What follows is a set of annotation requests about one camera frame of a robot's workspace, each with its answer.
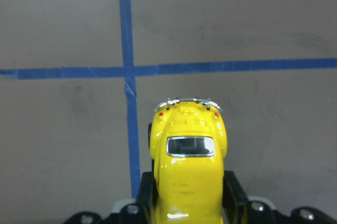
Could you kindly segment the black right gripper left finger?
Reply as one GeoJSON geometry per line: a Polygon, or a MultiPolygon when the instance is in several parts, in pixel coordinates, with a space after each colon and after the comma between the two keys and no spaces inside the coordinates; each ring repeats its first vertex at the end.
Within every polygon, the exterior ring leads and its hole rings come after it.
{"type": "Polygon", "coordinates": [[[140,210],[140,223],[155,223],[156,200],[157,189],[153,172],[144,172],[136,198],[136,205],[140,210]]]}

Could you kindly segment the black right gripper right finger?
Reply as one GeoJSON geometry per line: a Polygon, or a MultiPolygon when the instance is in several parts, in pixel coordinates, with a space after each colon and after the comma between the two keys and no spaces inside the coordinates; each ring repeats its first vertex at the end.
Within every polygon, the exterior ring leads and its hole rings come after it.
{"type": "Polygon", "coordinates": [[[222,207],[228,223],[247,223],[249,200],[234,171],[226,170],[223,179],[222,207]]]}

